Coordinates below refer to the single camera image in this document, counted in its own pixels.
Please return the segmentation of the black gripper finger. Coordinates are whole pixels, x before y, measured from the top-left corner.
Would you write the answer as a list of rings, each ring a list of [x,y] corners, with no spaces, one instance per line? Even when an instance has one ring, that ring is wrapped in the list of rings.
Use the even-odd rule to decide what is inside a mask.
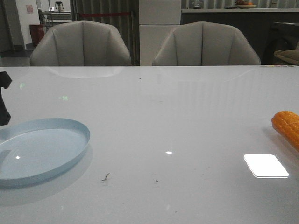
[[[0,89],[2,88],[7,89],[12,82],[11,77],[8,75],[6,71],[0,72]],[[0,125],[4,126],[9,123],[11,119],[11,115],[9,114],[5,103],[2,98],[2,92],[0,91]]]

